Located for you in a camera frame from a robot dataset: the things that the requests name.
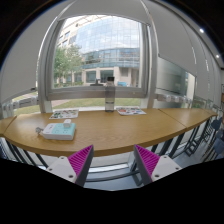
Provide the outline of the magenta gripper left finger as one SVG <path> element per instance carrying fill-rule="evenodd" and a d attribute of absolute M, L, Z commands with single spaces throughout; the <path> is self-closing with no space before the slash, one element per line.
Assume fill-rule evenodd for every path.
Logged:
<path fill-rule="evenodd" d="M 90 145 L 69 157 L 60 156 L 47 171 L 83 187 L 93 156 L 94 147 Z"/>

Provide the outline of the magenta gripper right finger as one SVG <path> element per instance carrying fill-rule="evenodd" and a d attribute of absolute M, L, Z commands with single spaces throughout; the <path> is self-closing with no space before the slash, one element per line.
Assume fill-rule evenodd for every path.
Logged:
<path fill-rule="evenodd" d="M 169 156 L 158 156 L 139 145 L 134 146 L 134 157 L 144 185 L 181 170 Z"/>

